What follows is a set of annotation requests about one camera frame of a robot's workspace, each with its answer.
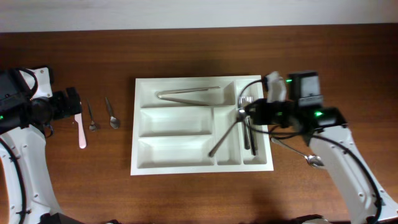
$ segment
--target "spoon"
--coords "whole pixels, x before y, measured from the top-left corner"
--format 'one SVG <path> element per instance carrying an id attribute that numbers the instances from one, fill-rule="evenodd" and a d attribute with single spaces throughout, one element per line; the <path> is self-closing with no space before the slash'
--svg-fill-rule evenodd
<path id="1" fill-rule="evenodd" d="M 280 141 L 280 140 L 278 140 L 278 139 L 276 139 L 274 137 L 271 138 L 271 141 L 273 143 L 275 143 L 275 144 L 278 144 L 278 145 L 280 145 L 282 147 L 290 149 L 291 151 L 294 151 L 295 153 L 301 155 L 302 157 L 304 157 L 304 159 L 307 161 L 307 163 L 310 166 L 312 166 L 314 168 L 317 168 L 317 169 L 325 169 L 325 165 L 323 164 L 323 162 L 321 160 L 321 157 L 316 156 L 316 155 L 306 155 L 306 154 L 304 154 L 304 153 L 302 153 L 302 152 L 300 152 L 300 151 L 298 151 L 298 150 L 286 145 L 285 143 L 283 143 L 282 141 Z"/>
<path id="2" fill-rule="evenodd" d="M 111 103 L 109 102 L 107 97 L 105 97 L 105 102 L 106 102 L 106 108 L 108 109 L 108 113 L 111 117 L 111 121 L 109 123 L 112 128 L 118 129 L 120 127 L 120 120 L 114 117 Z"/>
<path id="3" fill-rule="evenodd" d="M 88 113 L 90 114 L 90 118 L 91 118 L 91 124 L 88 127 L 88 129 L 90 131 L 96 131 L 99 129 L 99 126 L 94 122 L 94 116 L 93 116 L 93 112 L 91 111 L 91 105 L 90 102 L 87 99 L 87 104 L 88 104 Z"/>

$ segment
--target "brown wooden surface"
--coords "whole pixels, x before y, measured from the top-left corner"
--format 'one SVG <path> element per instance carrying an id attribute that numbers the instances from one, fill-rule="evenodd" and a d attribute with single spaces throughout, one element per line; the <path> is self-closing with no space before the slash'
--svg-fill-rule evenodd
<path id="1" fill-rule="evenodd" d="M 88 147 L 73 119 L 54 123 L 46 156 L 64 213 L 85 223 L 250 223 L 322 214 L 349 218 L 328 174 L 271 145 L 273 172 L 130 176 L 134 79 L 283 76 L 317 70 L 369 167 L 398 200 L 398 25 L 119 30 L 0 35 L 0 68 L 50 65 L 53 91 L 75 86 Z M 107 96 L 122 126 L 109 127 Z M 85 99 L 102 126 L 88 131 Z M 300 138 L 289 144 L 310 152 Z M 0 175 L 0 223 L 7 222 Z"/>

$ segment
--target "tongs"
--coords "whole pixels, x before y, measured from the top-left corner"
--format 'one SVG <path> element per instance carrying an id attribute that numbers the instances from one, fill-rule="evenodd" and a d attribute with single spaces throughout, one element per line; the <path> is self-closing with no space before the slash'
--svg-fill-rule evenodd
<path id="1" fill-rule="evenodd" d="M 177 102 L 177 103 L 188 103 L 191 105 L 198 105 L 198 106 L 211 106 L 210 104 L 201 102 L 201 101 L 171 98 L 171 97 L 167 97 L 165 95 L 177 94 L 177 93 L 191 93 L 194 91 L 208 91 L 208 90 L 218 89 L 218 88 L 221 88 L 221 87 L 213 86 L 213 87 L 204 87 L 204 88 L 190 88 L 190 89 L 184 89 L 184 90 L 165 90 L 165 91 L 160 91 L 160 92 L 156 93 L 156 97 L 158 97 L 158 99 L 160 99 L 160 100 L 168 100 L 168 101 L 173 101 L 173 102 Z"/>

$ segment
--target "white wall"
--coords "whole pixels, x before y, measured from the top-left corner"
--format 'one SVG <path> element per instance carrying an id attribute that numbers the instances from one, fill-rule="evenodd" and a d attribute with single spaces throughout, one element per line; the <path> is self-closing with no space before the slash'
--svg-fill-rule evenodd
<path id="1" fill-rule="evenodd" d="M 0 32 L 398 22 L 398 0 L 0 0 Z"/>

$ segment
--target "utensil organizer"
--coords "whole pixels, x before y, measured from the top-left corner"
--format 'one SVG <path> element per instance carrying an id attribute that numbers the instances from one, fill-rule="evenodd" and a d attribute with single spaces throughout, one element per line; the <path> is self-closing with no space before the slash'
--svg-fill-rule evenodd
<path id="1" fill-rule="evenodd" d="M 270 171 L 268 135 L 255 133 L 258 155 L 244 148 L 243 127 L 234 127 L 213 158 L 211 148 L 233 124 L 237 97 L 260 75 L 203 78 L 138 78 L 134 101 L 131 175 L 202 172 Z M 203 101 L 211 106 L 160 100 L 159 91 L 219 86 L 208 91 L 176 94 L 176 98 Z M 245 96 L 263 98 L 262 85 L 246 89 Z M 267 131 L 267 126 L 255 126 Z"/>

